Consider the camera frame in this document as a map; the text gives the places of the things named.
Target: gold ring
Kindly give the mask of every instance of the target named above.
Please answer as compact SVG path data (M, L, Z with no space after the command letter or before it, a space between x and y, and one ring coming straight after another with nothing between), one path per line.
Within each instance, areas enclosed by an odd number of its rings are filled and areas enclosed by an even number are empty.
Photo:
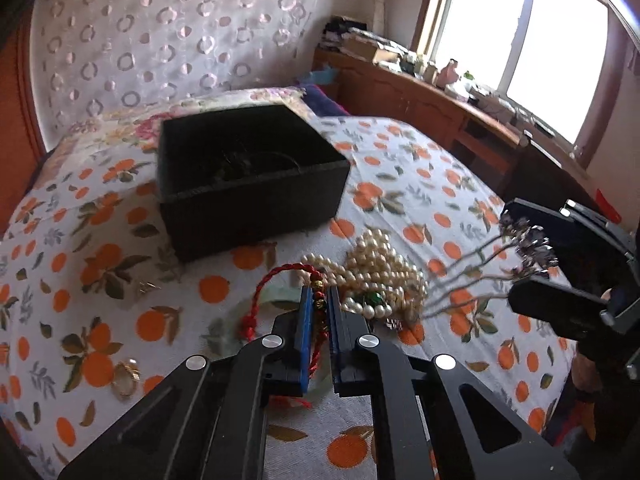
M111 386L121 400L132 396L136 392L139 382L140 370L138 370L138 362L135 359L120 361L115 365Z

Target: bed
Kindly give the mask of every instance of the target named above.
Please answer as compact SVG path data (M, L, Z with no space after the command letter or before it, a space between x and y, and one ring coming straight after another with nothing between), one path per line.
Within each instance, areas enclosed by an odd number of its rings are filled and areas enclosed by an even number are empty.
M73 126L44 164L0 244L0 415L43 478L55 478L188 356L235 354L239 319L276 264L309 252L341 262L359 234L379 228L437 284L460 254L496 235L501 200L419 131L386 118L319 117L300 97L297 89L255 89L104 114ZM315 230L180 266L154 194L161 121L271 103L292 108L351 161L338 214ZM506 251L484 272L505 275L519 263ZM452 300L505 291L485 280ZM257 333L268 333L299 294L296 276L273 280ZM379 324L376 333L410 355L454 355L537 431L575 351L500 299L400 332ZM110 383L127 358L138 362L141 379L120 400ZM268 478L375 477L369 401L332 393L326 348L308 396L271 404Z

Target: pearl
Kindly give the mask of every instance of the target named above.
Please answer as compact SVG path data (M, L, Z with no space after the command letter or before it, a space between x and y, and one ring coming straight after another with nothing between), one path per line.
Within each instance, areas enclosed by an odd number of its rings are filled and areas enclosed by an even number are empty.
M362 315L365 319L372 319L376 315L376 311L371 305L365 305L362 307Z

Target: black box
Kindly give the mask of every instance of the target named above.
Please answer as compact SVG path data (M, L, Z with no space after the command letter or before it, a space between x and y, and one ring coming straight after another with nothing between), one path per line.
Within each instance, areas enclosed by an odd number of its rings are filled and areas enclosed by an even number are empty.
M220 180L237 160L258 174ZM182 262L316 227L337 212L349 161L284 105L162 123L160 213Z

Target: window pane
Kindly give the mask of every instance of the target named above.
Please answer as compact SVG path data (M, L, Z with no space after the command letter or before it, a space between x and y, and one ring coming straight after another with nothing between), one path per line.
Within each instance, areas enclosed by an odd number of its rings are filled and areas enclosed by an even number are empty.
M435 56L442 68L450 58L460 73L497 88L511 51L524 0L452 0Z
M597 0L533 0L508 96L574 142L595 92L607 44Z

